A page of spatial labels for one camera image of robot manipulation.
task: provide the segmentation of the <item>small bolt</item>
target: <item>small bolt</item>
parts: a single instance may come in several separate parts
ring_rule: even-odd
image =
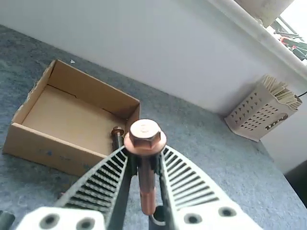
[[[159,125],[149,119],[134,122],[130,127],[130,140],[135,148],[151,150],[161,140]]]

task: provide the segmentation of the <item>perforated holder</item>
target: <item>perforated holder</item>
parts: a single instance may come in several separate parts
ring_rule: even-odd
[[[259,84],[225,118],[225,122],[235,134],[253,141],[259,141],[261,137],[276,128],[296,111],[287,104],[280,103],[262,84]]]

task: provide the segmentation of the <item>cardboard box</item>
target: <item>cardboard box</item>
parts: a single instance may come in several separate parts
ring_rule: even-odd
[[[112,153],[112,128],[139,117],[137,99],[56,60],[15,113],[3,152],[81,176]]]

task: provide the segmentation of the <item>gray table surface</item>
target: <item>gray table surface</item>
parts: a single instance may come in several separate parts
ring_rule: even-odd
[[[261,143],[233,134],[222,118],[121,74],[0,26],[0,147],[11,118],[54,59],[91,74],[141,101],[141,117],[157,121],[168,145],[203,169],[264,229],[307,229],[307,210]],[[22,216],[52,206],[76,177],[0,155],[0,209]],[[126,230],[147,229],[138,180],[131,182]]]

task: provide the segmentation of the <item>copper bolt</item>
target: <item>copper bolt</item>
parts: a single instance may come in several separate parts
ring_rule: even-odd
[[[141,207],[145,215],[155,211],[155,161],[166,145],[159,125],[149,119],[134,122],[124,138],[126,149],[138,156]]]

